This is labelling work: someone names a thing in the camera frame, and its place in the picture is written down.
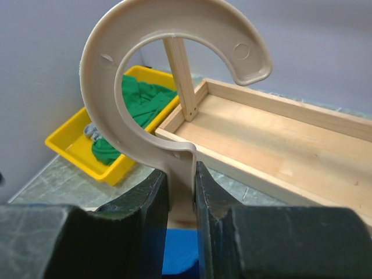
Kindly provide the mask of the beige wooden hanger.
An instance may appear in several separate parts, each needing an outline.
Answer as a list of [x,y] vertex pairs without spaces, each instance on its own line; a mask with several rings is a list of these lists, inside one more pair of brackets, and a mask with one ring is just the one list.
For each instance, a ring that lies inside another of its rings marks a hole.
[[120,155],[167,175],[172,221],[195,221],[196,147],[147,126],[180,94],[124,73],[140,47],[165,38],[198,42],[218,55],[236,84],[267,78],[273,63],[252,23],[226,1],[121,1],[96,24],[80,62],[80,87],[95,126],[91,151],[110,165]]

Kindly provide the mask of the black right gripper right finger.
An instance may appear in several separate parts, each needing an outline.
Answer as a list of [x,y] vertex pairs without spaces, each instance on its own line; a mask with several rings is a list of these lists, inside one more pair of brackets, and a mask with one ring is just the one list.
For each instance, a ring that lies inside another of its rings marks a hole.
[[197,161],[195,175],[196,212],[210,214],[208,219],[221,220],[235,206],[244,206],[212,177],[206,165]]

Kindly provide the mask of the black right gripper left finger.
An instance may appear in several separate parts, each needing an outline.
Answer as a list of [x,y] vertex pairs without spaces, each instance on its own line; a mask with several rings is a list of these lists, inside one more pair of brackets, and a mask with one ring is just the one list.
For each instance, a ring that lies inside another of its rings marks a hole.
[[160,170],[97,209],[104,224],[166,224],[168,215],[167,175]]

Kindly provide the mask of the blue tank top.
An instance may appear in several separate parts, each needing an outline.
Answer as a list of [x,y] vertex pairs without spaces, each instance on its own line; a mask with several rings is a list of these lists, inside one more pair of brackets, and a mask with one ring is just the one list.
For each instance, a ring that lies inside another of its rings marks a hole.
[[197,230],[167,229],[162,278],[200,278]]

